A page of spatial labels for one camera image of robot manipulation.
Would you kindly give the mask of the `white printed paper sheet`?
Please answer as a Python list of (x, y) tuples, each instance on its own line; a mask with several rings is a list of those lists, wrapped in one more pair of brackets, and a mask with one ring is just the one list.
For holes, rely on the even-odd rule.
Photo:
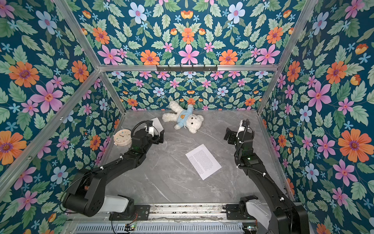
[(186, 157), (202, 180), (207, 179), (222, 168), (204, 144), (188, 152)]

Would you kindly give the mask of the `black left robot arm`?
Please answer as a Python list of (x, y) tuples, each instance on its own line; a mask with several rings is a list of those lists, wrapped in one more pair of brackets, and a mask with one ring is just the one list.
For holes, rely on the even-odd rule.
[(106, 186), (127, 171), (139, 167), (154, 144), (164, 141), (165, 131), (152, 136), (146, 129), (131, 138), (130, 149), (99, 168), (81, 169), (65, 192), (62, 206), (74, 213), (93, 217), (97, 213), (123, 213), (131, 218), (135, 214), (134, 200), (124, 195), (106, 195)]

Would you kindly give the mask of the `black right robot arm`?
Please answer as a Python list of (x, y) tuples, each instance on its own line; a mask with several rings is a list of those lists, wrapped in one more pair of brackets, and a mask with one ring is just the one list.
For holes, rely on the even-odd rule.
[(243, 217), (255, 218), (268, 234), (310, 233), (307, 211), (296, 205), (277, 186), (253, 148), (254, 131), (235, 132), (226, 129), (224, 140), (235, 146), (236, 167), (255, 183), (266, 201), (266, 206), (256, 196), (242, 197), (239, 212)]

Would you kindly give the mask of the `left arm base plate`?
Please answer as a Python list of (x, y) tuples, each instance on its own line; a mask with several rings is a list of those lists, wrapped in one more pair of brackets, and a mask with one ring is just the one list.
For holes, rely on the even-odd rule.
[(130, 205), (124, 212), (113, 212), (110, 221), (146, 221), (150, 214), (150, 205)]

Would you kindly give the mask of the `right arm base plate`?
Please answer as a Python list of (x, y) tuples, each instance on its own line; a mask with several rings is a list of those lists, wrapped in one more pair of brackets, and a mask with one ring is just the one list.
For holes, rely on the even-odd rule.
[(243, 215), (238, 204), (226, 204), (223, 206), (227, 220), (247, 220), (248, 217)]

